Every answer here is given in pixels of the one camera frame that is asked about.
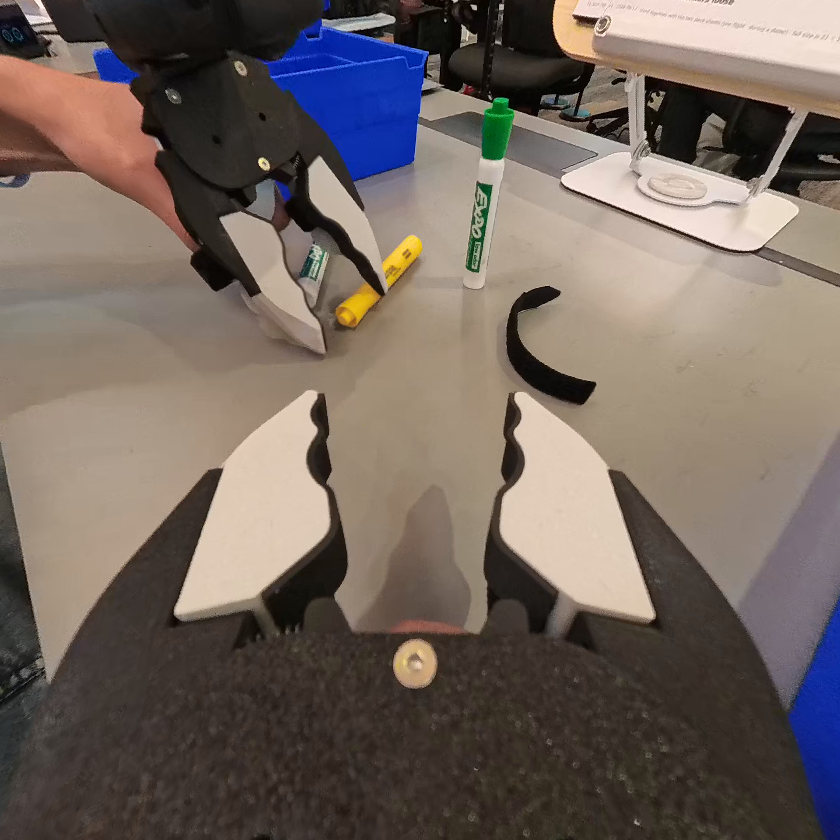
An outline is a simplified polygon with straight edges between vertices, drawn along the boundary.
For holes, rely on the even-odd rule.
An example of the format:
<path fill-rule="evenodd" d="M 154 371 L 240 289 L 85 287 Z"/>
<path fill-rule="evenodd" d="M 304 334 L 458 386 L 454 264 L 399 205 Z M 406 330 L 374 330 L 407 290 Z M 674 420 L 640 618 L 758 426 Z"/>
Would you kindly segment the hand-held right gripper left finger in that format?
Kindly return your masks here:
<path fill-rule="evenodd" d="M 248 613 L 265 636 L 302 629 L 309 604 L 335 596 L 348 571 L 329 486 L 324 394 L 306 391 L 224 462 L 174 617 Z"/>

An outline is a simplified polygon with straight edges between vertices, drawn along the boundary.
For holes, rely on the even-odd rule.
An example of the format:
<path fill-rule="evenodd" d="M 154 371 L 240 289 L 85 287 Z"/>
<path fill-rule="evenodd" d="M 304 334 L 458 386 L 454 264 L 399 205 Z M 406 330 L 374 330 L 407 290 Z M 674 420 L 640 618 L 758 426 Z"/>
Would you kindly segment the black charger with green display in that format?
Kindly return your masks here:
<path fill-rule="evenodd" d="M 1 54 L 23 60 L 46 57 L 49 46 L 15 4 L 1 6 Z"/>

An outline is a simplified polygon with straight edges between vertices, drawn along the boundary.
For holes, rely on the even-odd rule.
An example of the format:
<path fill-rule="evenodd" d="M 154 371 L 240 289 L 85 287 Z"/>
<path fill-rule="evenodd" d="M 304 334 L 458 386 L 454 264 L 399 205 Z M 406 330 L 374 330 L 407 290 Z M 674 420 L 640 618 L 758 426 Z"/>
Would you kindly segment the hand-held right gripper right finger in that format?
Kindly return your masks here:
<path fill-rule="evenodd" d="M 485 548 L 488 613 L 517 602 L 532 634 L 557 638 L 581 615 L 652 627 L 655 606 L 604 459 L 526 392 L 509 394 L 503 437 Z"/>

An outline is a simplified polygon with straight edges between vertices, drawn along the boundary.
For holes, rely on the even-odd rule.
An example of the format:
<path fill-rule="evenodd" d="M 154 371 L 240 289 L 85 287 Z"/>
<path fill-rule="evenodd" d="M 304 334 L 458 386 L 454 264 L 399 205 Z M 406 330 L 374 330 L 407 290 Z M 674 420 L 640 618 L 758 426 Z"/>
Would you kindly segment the person's blue jeans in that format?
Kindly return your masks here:
<path fill-rule="evenodd" d="M 1 461 L 1 701 L 46 676 L 5 461 Z"/>

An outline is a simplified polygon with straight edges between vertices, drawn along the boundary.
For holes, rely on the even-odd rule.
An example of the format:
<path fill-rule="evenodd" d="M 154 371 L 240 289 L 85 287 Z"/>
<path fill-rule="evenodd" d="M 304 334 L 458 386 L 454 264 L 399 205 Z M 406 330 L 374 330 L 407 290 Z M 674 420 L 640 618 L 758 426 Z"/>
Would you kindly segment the yellow highlighter marker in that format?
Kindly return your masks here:
<path fill-rule="evenodd" d="M 383 271 L 386 285 L 391 288 L 413 266 L 424 249 L 421 239 L 407 236 L 385 259 Z M 334 315 L 340 327 L 355 329 L 382 299 L 368 283 L 364 283 L 354 294 L 336 307 Z"/>

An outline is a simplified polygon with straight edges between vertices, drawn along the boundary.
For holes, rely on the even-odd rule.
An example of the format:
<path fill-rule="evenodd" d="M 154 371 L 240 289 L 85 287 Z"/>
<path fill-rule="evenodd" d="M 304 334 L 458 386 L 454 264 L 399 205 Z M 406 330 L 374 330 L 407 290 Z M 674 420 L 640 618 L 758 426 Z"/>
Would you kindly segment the black tripod pole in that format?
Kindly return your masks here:
<path fill-rule="evenodd" d="M 494 51 L 497 43 L 497 31 L 501 1 L 489 1 L 487 5 L 485 45 L 482 59 L 482 71 L 480 79 L 479 97 L 487 102 L 492 101 L 491 96 L 491 73 L 493 66 Z"/>

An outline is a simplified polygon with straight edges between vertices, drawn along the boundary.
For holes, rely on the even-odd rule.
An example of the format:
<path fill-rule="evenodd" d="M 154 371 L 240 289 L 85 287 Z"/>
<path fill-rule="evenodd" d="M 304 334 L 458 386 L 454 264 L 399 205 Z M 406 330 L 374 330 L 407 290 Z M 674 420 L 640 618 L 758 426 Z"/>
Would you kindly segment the green dry erase marker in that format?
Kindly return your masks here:
<path fill-rule="evenodd" d="M 472 199 L 463 277 L 463 285 L 469 290 L 481 289 L 486 284 L 490 247 L 514 114 L 507 98 L 494 98 L 483 114 L 480 158 Z"/>
<path fill-rule="evenodd" d="M 315 307 L 329 266 L 329 251 L 313 242 L 298 274 L 298 285 L 308 305 Z"/>

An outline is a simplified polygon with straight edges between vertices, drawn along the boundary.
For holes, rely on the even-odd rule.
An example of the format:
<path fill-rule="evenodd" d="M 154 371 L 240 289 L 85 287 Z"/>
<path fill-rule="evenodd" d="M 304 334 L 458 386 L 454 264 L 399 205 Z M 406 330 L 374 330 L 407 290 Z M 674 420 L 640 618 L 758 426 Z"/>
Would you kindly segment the blue plastic bin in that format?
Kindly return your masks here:
<path fill-rule="evenodd" d="M 138 76 L 109 47 L 93 56 L 104 81 Z M 425 61 L 417 49 L 327 29 L 302 33 L 283 57 L 264 63 L 326 133 L 324 160 L 350 183 L 414 161 Z"/>
<path fill-rule="evenodd" d="M 824 837 L 839 838 L 839 604 L 835 604 L 790 712 Z"/>

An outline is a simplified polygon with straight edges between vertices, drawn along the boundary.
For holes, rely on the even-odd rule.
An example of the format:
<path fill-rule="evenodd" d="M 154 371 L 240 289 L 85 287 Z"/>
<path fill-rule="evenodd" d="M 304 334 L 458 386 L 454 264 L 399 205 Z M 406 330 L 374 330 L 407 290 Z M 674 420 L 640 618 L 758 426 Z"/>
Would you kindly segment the grey desk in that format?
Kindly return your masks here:
<path fill-rule="evenodd" d="M 477 148 L 426 98 L 415 162 L 360 184 L 384 251 L 419 266 L 317 358 L 214 293 L 144 207 L 77 173 L 2 189 L 2 447 L 45 672 L 203 474 L 308 389 L 359 628 L 477 627 L 501 421 L 524 386 L 505 327 L 596 382 L 543 404 L 626 472 L 734 604 L 791 706 L 838 597 L 838 213 L 802 204 L 765 255 L 706 248 L 509 163 L 484 290 L 460 281 Z"/>

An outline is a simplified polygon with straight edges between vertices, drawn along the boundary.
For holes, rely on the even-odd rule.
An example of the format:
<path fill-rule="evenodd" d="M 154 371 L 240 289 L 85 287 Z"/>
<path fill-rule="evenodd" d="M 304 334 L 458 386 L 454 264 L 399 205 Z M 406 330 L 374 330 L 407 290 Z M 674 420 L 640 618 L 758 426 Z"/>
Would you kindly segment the person's left forearm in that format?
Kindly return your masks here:
<path fill-rule="evenodd" d="M 1 57 L 1 175 L 79 172 L 58 138 L 89 79 Z"/>

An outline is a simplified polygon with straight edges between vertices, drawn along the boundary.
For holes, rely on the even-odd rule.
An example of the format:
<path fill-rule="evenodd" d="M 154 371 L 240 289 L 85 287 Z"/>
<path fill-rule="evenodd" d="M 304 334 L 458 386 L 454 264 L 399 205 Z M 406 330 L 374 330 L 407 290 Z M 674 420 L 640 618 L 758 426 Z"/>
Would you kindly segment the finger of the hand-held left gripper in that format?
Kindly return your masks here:
<path fill-rule="evenodd" d="M 223 216 L 220 222 L 253 280 L 256 291 L 243 287 L 241 295 L 263 332 L 314 354 L 326 354 L 323 327 L 289 269 L 284 243 L 273 224 L 244 212 Z"/>
<path fill-rule="evenodd" d="M 388 286 L 382 255 L 358 197 L 351 194 L 320 156 L 307 163 L 297 155 L 293 165 L 288 216 L 302 230 L 325 235 L 361 278 L 384 296 Z"/>

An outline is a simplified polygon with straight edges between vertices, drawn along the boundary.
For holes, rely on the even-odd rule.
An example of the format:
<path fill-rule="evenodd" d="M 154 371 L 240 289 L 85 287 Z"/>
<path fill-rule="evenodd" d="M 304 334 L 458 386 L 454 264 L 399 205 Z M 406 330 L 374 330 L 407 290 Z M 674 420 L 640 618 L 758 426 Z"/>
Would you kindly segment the person's left hand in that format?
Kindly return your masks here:
<path fill-rule="evenodd" d="M 175 211 L 156 165 L 159 148 L 142 130 L 143 111 L 126 85 L 83 79 L 78 118 L 66 156 L 103 186 L 158 217 L 190 251 L 197 244 Z"/>

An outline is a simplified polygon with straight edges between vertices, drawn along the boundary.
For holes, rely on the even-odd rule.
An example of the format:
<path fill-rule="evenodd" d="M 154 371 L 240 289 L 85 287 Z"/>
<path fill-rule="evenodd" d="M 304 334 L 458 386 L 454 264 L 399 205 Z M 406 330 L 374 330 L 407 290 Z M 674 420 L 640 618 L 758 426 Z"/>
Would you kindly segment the wooden white book stand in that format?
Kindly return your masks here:
<path fill-rule="evenodd" d="M 564 175 L 562 186 L 658 226 L 731 251 L 767 245 L 798 213 L 774 182 L 838 181 L 838 45 L 760 37 L 634 40 L 608 34 L 610 18 L 555 2 L 553 32 L 571 58 L 625 73 L 629 149 Z M 722 150 L 746 181 L 655 151 L 676 131 L 679 93 L 726 120 Z"/>

